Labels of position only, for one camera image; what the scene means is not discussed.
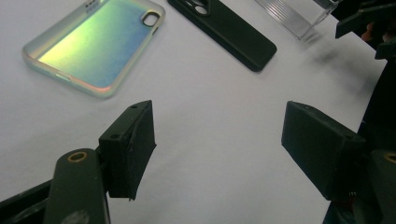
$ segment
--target black mechanical arm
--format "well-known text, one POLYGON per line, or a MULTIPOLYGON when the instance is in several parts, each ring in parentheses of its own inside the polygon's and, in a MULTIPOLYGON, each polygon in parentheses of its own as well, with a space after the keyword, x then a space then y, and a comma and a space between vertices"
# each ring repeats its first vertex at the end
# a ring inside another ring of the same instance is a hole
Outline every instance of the black mechanical arm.
POLYGON ((135 199, 153 149, 151 101, 128 107, 99 138, 96 150, 63 155, 51 181, 0 203, 0 223, 108 224, 106 193, 135 199))

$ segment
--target screw hole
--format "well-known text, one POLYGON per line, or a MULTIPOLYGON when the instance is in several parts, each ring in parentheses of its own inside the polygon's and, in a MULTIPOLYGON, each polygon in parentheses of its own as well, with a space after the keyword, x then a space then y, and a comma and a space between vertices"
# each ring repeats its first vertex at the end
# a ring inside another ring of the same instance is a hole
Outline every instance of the screw hole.
POLYGON ((113 134, 113 135, 110 136, 111 139, 117 139, 117 138, 119 138, 119 137, 120 137, 120 135, 117 134, 117 133, 115 133, 115 134, 113 134))
POLYGON ((87 158, 88 154, 86 152, 75 152, 72 155, 70 155, 67 160, 69 162, 80 162, 84 161, 85 158, 87 158))

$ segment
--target iridescent phone case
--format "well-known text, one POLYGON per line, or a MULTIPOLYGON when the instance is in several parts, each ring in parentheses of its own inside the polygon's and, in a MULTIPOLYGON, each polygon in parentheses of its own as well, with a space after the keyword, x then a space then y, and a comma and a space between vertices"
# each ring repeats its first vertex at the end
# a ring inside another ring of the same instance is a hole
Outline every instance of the iridescent phone case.
POLYGON ((23 47, 34 69, 111 96, 163 21, 148 0, 90 0, 23 47))

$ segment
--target machine part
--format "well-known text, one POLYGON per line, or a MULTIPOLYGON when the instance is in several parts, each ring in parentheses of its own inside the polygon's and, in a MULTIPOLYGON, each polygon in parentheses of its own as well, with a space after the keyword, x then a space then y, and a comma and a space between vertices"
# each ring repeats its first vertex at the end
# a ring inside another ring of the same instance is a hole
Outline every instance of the machine part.
POLYGON ((57 161, 43 223, 110 223, 102 171, 93 149, 74 150, 57 161))
MULTIPOLYGON (((382 36, 388 29, 389 21, 395 18, 396 3, 378 6, 374 2, 373 5, 375 6, 370 7, 370 4, 366 4, 364 5, 366 8, 362 8, 356 14, 339 21, 337 23, 335 38, 346 35, 371 22, 374 22, 372 35, 382 36)), ((376 59, 388 59, 392 57, 396 57, 396 38, 379 44, 376 49, 376 59)))
POLYGON ((135 199, 155 147, 151 101, 128 107, 99 138, 99 154, 113 180, 110 197, 135 199))
POLYGON ((0 202, 0 223, 40 223, 50 194, 50 181, 0 202))
POLYGON ((53 180, 0 202, 0 223, 110 223, 106 192, 134 199, 155 148, 151 101, 128 107, 99 142, 63 155, 53 180))
POLYGON ((381 224, 395 223, 396 152, 374 150, 367 170, 382 213, 381 224))
POLYGON ((365 140, 310 105, 288 102, 282 146, 327 200, 348 200, 356 191, 365 140))

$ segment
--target camera cutout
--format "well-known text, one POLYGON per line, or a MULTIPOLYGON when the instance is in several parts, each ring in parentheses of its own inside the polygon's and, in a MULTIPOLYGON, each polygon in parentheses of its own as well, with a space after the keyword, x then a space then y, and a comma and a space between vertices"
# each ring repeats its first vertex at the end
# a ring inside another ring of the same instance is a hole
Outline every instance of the camera cutout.
POLYGON ((160 15, 158 15, 155 12, 149 12, 143 17, 143 24, 152 27, 157 23, 158 19, 160 18, 160 15))
POLYGON ((185 3, 201 15, 208 14, 206 9, 207 8, 206 0, 185 0, 185 3))
POLYGON ((198 6, 198 7, 195 7, 195 10, 197 12, 199 12, 200 14, 203 14, 203 15, 207 14, 207 10, 204 7, 198 6))

